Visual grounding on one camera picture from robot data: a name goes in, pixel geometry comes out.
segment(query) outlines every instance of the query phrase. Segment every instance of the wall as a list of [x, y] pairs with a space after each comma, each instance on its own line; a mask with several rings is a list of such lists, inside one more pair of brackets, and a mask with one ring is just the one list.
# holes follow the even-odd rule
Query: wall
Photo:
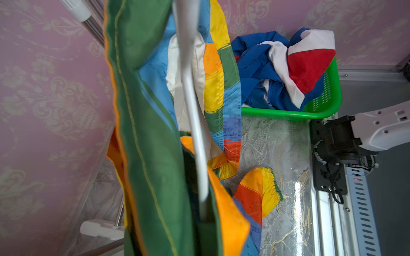
[[0, 247], [57, 255], [114, 126], [103, 48], [59, 1], [0, 2]]
[[219, 0], [235, 37], [301, 27], [335, 33], [338, 64], [396, 65], [410, 53], [410, 1]]

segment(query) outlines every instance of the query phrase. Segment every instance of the red and white cloth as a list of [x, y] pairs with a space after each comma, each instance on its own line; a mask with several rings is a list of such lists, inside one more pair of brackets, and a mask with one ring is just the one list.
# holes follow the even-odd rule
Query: red and white cloth
[[271, 45], [269, 58], [298, 108], [336, 55], [335, 36], [330, 30], [305, 30], [301, 39], [289, 48], [279, 41], [260, 43]]

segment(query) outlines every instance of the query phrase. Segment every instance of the gray marble surface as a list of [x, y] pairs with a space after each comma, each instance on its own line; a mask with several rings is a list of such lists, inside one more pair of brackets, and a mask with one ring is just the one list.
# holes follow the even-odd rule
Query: gray marble surface
[[82, 235], [80, 234], [80, 226], [84, 221], [92, 219], [115, 221], [122, 196], [123, 192], [114, 166], [110, 160], [105, 159], [71, 233], [69, 242], [63, 249], [63, 256], [75, 256], [113, 242], [104, 237]]
[[306, 122], [242, 117], [239, 170], [225, 185], [234, 192], [251, 169], [270, 167], [283, 195], [262, 220], [260, 256], [314, 254], [309, 163]]
[[[308, 125], [305, 122], [242, 117], [239, 171], [235, 177], [226, 180], [225, 185], [234, 192], [252, 168], [270, 167], [284, 198], [263, 219], [261, 256], [314, 254], [307, 133]], [[107, 238], [80, 234], [80, 225], [85, 220], [96, 218], [114, 221], [121, 197], [122, 191], [114, 167], [106, 159], [64, 250], [64, 256], [78, 255], [111, 242]]]

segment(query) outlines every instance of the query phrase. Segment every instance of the black mount bracket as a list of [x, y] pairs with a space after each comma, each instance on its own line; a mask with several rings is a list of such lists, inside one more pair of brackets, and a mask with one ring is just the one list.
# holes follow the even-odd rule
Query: black mount bracket
[[[360, 138], [355, 138], [351, 126], [354, 116], [344, 116], [336, 120], [310, 121], [312, 143], [313, 181], [317, 190], [331, 192], [330, 175], [336, 173], [342, 164], [359, 164], [362, 156], [376, 155], [377, 152], [359, 147]], [[335, 183], [342, 195], [347, 195], [344, 168], [336, 176]]]

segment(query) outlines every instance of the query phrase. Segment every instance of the green plastic basket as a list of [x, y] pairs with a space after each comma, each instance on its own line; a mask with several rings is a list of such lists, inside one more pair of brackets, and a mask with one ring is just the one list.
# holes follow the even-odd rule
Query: green plastic basket
[[291, 121], [306, 121], [308, 119], [324, 119], [336, 113], [342, 104], [342, 91], [340, 90], [339, 72], [336, 59], [325, 72], [324, 91], [322, 95], [309, 102], [302, 112], [242, 108], [242, 115], [256, 116], [272, 119], [283, 119]]

